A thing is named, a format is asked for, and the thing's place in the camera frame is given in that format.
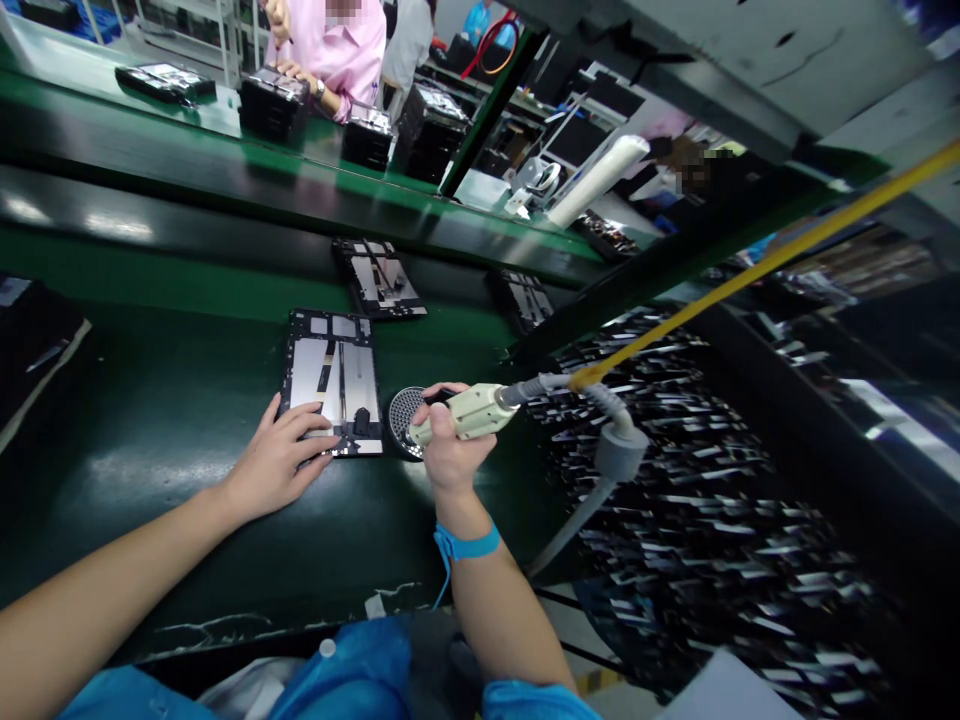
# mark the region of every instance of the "yellow cable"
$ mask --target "yellow cable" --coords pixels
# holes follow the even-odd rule
[[[825,222],[804,233],[796,240],[784,245],[779,250],[771,253],[759,263],[754,265],[735,278],[725,282],[720,287],[709,292],[704,297],[696,300],[672,317],[664,320],[660,325],[638,338],[636,341],[622,348],[613,355],[604,358],[596,365],[581,368],[570,379],[569,387],[574,392],[582,392],[587,385],[592,385],[603,380],[604,376],[617,365],[629,357],[643,350],[645,347],[678,327],[688,320],[696,317],[707,308],[716,303],[726,300],[735,292],[742,290],[747,285],[756,282],[767,273],[773,272],[791,258],[800,253],[809,250],[815,245],[823,242],[827,238],[840,232],[848,225],[855,223],[862,217],[869,215],[877,208],[886,205],[891,200],[909,192],[916,185],[929,180],[935,175],[940,174],[951,165],[960,162],[960,141],[954,141],[943,150],[933,155],[912,170],[905,172],[899,177],[893,178],[889,182],[881,185],[848,207],[835,213]]]

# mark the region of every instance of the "wrist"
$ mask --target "wrist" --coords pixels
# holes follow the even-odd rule
[[[215,533],[226,537],[249,522],[236,508],[223,483],[204,488],[190,500]]]
[[[437,522],[459,540],[471,541],[486,537],[493,529],[493,522],[477,493],[472,487],[445,489],[437,492]]]

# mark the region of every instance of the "blue uniform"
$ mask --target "blue uniform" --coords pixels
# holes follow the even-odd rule
[[[286,686],[270,720],[409,720],[410,640],[397,618],[341,628],[336,653],[319,653]],[[484,720],[600,720],[565,687],[487,686]],[[99,673],[61,720],[217,720],[213,712],[133,667]]]
[[[507,49],[512,48],[517,42],[517,33],[513,29],[513,25],[504,25],[500,28],[495,42],[497,45],[502,45]]]
[[[463,25],[463,31],[470,37],[470,42],[476,47],[480,44],[481,38],[487,34],[490,29],[490,8],[485,7],[483,2],[478,2],[473,6],[473,10],[467,15],[467,22]]]

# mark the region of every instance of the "left hand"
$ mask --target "left hand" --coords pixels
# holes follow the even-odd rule
[[[310,94],[317,94],[317,78],[304,70],[293,60],[281,60],[278,62],[277,72],[282,75],[286,75],[287,77],[296,78],[297,80],[306,80],[308,83],[310,83]]]
[[[330,421],[316,414],[320,403],[292,408],[275,421],[279,407],[277,393],[246,451],[214,488],[219,504],[238,525],[276,512],[303,495],[333,460],[332,455],[314,456],[340,443],[336,435],[300,440],[310,430],[330,428]],[[314,459],[297,470],[310,458]]]

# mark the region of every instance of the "round mesh pad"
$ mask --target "round mesh pad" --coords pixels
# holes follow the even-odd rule
[[[423,448],[410,437],[410,421],[417,408],[423,405],[423,388],[404,388],[390,401],[390,436],[397,447],[411,460],[423,460]]]

